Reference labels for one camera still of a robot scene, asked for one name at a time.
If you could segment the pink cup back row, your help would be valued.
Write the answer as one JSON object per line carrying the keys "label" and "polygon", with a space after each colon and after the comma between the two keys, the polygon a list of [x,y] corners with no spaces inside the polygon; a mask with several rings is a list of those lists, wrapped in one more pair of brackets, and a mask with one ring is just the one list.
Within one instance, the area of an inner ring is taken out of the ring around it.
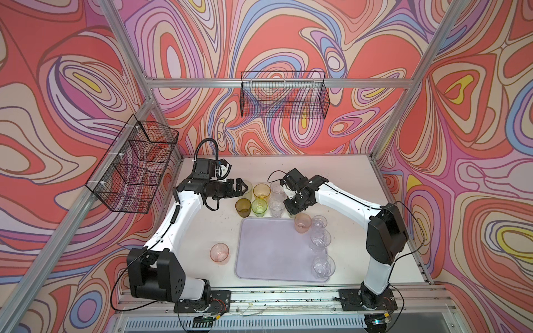
{"label": "pink cup back row", "polygon": [[312,217],[306,213],[298,213],[294,217],[294,227],[298,233],[306,233],[312,225]]}

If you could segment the small clear cup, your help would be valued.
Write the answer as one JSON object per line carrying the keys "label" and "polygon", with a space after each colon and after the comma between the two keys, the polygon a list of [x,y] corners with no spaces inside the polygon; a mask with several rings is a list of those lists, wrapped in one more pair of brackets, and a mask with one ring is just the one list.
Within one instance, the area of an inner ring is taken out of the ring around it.
{"label": "small clear cup", "polygon": [[328,220],[325,216],[316,215],[312,218],[312,228],[326,228],[328,225]]}

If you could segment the large clear cup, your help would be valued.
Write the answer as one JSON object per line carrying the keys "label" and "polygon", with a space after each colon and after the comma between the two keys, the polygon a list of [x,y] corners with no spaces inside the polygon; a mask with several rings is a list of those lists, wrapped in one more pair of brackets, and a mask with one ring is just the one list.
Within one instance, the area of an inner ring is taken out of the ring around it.
{"label": "large clear cup", "polygon": [[329,255],[319,255],[312,261],[312,272],[319,280],[327,280],[336,270],[336,264]]}

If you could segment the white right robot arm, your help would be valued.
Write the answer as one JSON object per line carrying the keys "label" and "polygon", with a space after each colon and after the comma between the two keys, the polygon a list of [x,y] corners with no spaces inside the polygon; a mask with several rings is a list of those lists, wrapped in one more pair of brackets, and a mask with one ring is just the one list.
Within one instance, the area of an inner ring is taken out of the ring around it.
{"label": "white right robot arm", "polygon": [[337,187],[323,176],[305,177],[298,169],[286,173],[278,182],[287,198],[286,210],[297,215],[315,204],[324,205],[354,220],[366,232],[369,268],[362,289],[380,296],[389,288],[393,264],[409,241],[400,210],[394,203],[380,205],[359,198]]}

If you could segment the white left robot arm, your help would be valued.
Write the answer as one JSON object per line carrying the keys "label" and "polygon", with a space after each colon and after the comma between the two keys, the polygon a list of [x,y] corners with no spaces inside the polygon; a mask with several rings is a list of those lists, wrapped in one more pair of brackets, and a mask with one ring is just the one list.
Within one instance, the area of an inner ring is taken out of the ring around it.
{"label": "white left robot arm", "polygon": [[208,199],[219,202],[240,197],[248,190],[241,178],[182,180],[174,188],[174,203],[158,231],[142,248],[134,248],[127,256],[132,297],[173,303],[207,298],[209,282],[188,276],[178,260],[180,243],[201,208],[218,210],[208,206]]}

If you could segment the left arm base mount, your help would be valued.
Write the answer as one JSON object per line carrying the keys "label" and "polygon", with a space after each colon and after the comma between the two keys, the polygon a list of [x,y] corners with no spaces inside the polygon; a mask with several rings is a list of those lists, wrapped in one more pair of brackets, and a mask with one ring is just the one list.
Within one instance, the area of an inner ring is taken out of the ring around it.
{"label": "left arm base mount", "polygon": [[181,300],[174,305],[177,314],[225,314],[230,310],[231,291],[211,290],[198,300]]}

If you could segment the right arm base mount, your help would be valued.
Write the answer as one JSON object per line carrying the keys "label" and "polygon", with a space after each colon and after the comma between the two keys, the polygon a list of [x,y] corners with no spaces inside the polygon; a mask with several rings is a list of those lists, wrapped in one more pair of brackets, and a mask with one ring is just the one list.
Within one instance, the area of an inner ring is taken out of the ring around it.
{"label": "right arm base mount", "polygon": [[383,293],[376,295],[367,288],[339,289],[336,301],[340,302],[345,312],[349,311],[381,311],[395,312],[398,305],[394,294],[390,288],[386,288]]}

